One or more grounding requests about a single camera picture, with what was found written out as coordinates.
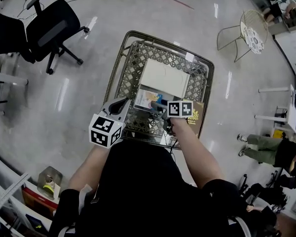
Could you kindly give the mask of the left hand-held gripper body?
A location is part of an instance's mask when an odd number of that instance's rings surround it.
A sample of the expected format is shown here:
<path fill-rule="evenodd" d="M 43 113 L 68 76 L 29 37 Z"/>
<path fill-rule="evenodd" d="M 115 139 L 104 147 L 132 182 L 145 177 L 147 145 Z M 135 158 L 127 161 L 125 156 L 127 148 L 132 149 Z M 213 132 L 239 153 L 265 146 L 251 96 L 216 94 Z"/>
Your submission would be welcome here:
<path fill-rule="evenodd" d="M 106 102 L 89 124 L 89 141 L 95 145 L 111 148 L 121 138 L 131 100 L 121 97 Z"/>

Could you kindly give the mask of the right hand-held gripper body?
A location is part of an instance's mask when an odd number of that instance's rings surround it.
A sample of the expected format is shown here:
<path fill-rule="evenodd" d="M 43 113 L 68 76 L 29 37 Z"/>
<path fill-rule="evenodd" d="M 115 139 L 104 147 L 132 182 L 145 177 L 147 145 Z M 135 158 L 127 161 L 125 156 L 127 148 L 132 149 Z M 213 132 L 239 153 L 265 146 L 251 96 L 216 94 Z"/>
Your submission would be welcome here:
<path fill-rule="evenodd" d="M 164 113 L 162 119 L 164 120 L 163 128 L 169 135 L 173 135 L 171 118 L 187 119 L 193 116 L 193 102 L 192 101 L 167 101 L 165 100 Z"/>

